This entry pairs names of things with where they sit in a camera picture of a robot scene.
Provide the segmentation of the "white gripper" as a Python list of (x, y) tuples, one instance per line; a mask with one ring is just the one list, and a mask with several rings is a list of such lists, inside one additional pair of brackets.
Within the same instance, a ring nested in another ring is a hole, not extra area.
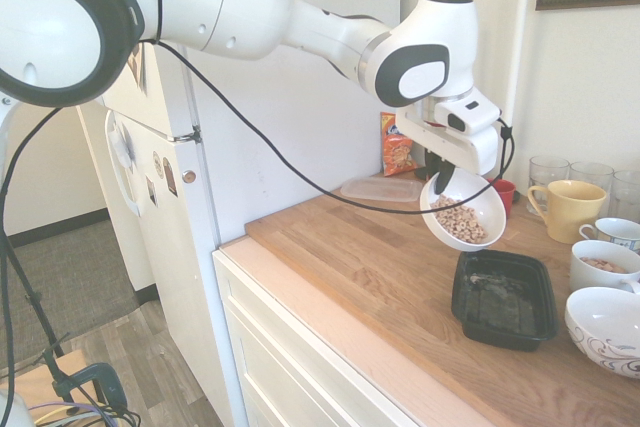
[(442, 194), (456, 167), (484, 175), (495, 165), (500, 109), (477, 88), (453, 97), (428, 97), (399, 109), (396, 126), (426, 148), (426, 176)]

